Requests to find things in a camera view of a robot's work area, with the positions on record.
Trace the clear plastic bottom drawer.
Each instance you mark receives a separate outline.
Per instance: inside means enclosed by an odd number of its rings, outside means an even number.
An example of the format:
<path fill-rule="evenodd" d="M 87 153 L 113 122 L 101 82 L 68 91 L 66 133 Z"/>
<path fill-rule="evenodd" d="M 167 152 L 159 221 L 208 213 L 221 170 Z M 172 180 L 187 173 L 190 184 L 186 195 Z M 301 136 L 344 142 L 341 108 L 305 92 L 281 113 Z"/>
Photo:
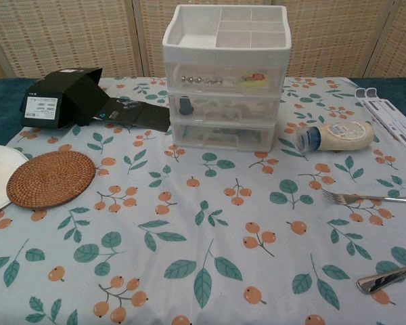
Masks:
<path fill-rule="evenodd" d="M 245 152 L 270 151 L 275 126 L 221 127 L 214 125 L 173 124 L 173 143 L 178 146 L 217 148 Z"/>

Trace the clear plastic drawer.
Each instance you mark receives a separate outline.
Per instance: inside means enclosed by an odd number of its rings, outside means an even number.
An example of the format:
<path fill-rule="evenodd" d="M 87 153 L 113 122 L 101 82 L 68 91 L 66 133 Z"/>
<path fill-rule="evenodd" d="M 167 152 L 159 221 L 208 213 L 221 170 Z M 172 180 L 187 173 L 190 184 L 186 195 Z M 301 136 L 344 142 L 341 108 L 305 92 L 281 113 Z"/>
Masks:
<path fill-rule="evenodd" d="M 266 87 L 241 87 L 238 79 L 246 74 L 263 73 L 268 78 Z M 166 67 L 167 85 L 170 88 L 195 91 L 242 91 L 263 90 L 276 92 L 284 81 L 282 68 L 254 66 L 215 66 L 195 64 L 171 64 Z"/>
<path fill-rule="evenodd" d="M 173 124 L 173 143 L 178 146 L 217 148 L 245 152 L 270 151 L 275 126 L 221 127 L 214 125 Z"/>
<path fill-rule="evenodd" d="M 179 98 L 185 95 L 170 95 L 171 117 L 192 121 L 232 121 L 234 123 L 272 123 L 277 116 L 279 100 L 247 100 L 230 97 L 188 96 L 194 113 L 184 116 L 179 113 Z"/>

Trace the clear plastic middle drawer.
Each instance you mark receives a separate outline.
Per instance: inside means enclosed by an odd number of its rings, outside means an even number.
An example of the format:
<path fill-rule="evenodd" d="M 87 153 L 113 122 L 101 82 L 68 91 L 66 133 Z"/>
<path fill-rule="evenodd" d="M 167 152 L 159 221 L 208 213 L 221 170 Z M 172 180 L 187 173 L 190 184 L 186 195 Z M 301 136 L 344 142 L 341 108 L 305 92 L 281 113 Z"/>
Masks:
<path fill-rule="evenodd" d="M 188 96 L 194 113 L 184 116 L 179 113 L 179 98 L 185 95 L 170 95 L 171 117 L 192 121 L 232 121 L 234 123 L 272 123 L 277 116 L 279 100 L 247 100 L 230 97 Z"/>

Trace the clear plastic top drawer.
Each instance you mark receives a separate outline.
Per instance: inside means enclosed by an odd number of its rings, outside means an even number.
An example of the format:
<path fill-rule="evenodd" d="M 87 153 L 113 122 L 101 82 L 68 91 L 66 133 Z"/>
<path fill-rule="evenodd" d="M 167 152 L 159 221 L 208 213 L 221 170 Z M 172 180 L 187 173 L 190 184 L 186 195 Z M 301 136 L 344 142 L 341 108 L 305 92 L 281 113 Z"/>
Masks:
<path fill-rule="evenodd" d="M 238 79 L 246 74 L 263 73 L 268 78 L 266 87 L 241 87 Z M 254 66 L 215 66 L 195 64 L 171 64 L 166 67 L 167 85 L 170 88 L 195 91 L 242 91 L 263 90 L 276 92 L 284 81 L 282 68 Z"/>

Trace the white plastic drawer organizer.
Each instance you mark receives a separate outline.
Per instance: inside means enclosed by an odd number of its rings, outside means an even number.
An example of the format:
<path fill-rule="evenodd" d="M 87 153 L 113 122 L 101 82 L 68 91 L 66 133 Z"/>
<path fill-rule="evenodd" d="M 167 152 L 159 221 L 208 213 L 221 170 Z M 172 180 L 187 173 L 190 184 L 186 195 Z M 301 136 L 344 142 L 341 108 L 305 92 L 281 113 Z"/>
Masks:
<path fill-rule="evenodd" d="M 163 40 L 164 67 L 171 64 L 215 66 L 254 66 L 282 68 L 284 79 L 290 59 L 292 39 L 288 13 L 282 5 L 179 5 Z M 195 91 L 170 88 L 170 95 L 279 100 L 276 92 L 263 90 Z M 272 127 L 272 123 L 234 123 L 232 121 L 192 121 L 171 117 L 173 124 L 221 127 Z"/>

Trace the black cardboard box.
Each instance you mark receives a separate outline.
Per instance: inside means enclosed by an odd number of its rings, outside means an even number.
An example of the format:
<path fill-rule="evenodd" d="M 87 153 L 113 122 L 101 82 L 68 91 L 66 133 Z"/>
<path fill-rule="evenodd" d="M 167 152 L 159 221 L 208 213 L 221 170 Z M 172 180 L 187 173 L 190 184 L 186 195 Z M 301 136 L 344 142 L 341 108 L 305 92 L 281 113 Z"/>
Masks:
<path fill-rule="evenodd" d="M 99 86 L 102 69 L 57 70 L 30 86 L 20 107 L 21 125 L 61 129 L 87 126 L 97 119 L 111 123 L 167 131 L 169 109 L 128 97 L 110 97 Z"/>

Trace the dark grey rubber cap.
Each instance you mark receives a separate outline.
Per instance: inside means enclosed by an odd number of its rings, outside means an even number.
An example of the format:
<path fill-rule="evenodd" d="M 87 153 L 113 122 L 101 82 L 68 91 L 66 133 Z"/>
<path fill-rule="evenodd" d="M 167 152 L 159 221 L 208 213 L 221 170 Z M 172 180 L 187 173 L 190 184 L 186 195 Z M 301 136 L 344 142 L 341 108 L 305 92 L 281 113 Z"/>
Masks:
<path fill-rule="evenodd" d="M 179 113 L 184 116 L 189 116 L 194 113 L 194 107 L 189 97 L 183 96 L 179 98 Z"/>

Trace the floral leaf fruit tablecloth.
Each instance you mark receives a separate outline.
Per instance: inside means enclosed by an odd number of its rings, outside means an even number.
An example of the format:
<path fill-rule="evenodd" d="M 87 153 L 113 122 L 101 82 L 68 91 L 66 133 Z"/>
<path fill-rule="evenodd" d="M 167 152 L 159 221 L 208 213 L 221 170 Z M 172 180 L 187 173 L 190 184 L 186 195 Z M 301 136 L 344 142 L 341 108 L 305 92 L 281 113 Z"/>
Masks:
<path fill-rule="evenodd" d="M 25 128 L 27 158 L 75 150 L 97 174 L 49 210 L 0 211 L 0 325 L 406 325 L 406 149 L 379 124 L 359 152 L 299 152 L 301 127 L 363 120 L 355 84 L 288 78 L 273 149 L 187 148 L 170 132 Z"/>

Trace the colourful printed card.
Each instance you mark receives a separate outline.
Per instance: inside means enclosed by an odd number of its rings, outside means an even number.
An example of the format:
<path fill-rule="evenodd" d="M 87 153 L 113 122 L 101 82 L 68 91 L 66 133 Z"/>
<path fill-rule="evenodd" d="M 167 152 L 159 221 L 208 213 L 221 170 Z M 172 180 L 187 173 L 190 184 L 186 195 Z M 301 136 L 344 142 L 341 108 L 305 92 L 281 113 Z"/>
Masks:
<path fill-rule="evenodd" d="M 238 79 L 238 85 L 241 87 L 266 87 L 268 78 L 263 73 L 246 74 Z"/>

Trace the silver metal fork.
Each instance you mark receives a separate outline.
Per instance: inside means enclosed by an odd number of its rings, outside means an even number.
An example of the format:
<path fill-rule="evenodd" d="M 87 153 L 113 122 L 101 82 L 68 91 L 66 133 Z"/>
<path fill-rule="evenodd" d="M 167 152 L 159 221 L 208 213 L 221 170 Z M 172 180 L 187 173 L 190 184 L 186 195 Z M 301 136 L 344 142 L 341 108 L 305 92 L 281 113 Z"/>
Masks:
<path fill-rule="evenodd" d="M 406 196 L 399 198 L 391 198 L 388 196 L 362 196 L 356 194 L 337 194 L 333 192 L 328 192 L 327 190 L 322 190 L 323 195 L 335 202 L 336 204 L 351 204 L 357 202 L 358 200 L 379 200 L 384 202 L 394 202 L 394 203 L 405 203 Z"/>

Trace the mayonnaise squeeze bottle blue cap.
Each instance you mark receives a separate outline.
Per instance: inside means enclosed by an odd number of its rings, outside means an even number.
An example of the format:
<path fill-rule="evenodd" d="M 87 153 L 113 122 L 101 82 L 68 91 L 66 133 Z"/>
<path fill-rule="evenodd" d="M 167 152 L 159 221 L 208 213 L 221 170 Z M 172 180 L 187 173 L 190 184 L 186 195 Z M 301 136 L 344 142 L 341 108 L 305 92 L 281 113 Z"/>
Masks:
<path fill-rule="evenodd" d="M 353 151 L 369 146 L 374 140 L 373 127 L 366 121 L 344 121 L 307 127 L 296 133 L 300 152 Z"/>

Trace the round woven rattan coaster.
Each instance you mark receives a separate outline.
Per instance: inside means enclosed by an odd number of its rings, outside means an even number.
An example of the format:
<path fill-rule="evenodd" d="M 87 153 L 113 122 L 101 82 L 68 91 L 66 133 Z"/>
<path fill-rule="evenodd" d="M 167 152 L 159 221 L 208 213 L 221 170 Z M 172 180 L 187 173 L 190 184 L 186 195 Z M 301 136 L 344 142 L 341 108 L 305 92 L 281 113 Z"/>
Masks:
<path fill-rule="evenodd" d="M 48 152 L 18 167 L 6 185 L 15 205 L 27 209 L 48 209 L 82 194 L 93 181 L 95 165 L 76 151 Z"/>

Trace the woven bamboo folding screen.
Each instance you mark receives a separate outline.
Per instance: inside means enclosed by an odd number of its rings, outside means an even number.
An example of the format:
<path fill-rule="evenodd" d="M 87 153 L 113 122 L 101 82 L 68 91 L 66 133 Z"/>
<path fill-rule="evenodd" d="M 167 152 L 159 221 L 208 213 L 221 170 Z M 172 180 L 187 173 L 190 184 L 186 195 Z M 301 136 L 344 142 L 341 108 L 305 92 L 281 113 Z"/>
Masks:
<path fill-rule="evenodd" d="M 406 0 L 0 0 L 0 78 L 69 67 L 163 77 L 180 4 L 285 6 L 290 77 L 406 77 Z"/>

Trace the white folding laptop stand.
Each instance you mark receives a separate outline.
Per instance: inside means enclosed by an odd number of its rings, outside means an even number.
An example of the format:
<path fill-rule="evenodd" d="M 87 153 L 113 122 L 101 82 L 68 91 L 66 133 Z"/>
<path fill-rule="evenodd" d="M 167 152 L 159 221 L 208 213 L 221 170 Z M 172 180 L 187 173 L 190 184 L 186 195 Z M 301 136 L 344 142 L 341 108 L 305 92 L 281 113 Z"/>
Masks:
<path fill-rule="evenodd" d="M 356 88 L 355 97 L 386 130 L 406 147 L 406 117 L 389 100 L 379 98 L 376 88 Z"/>

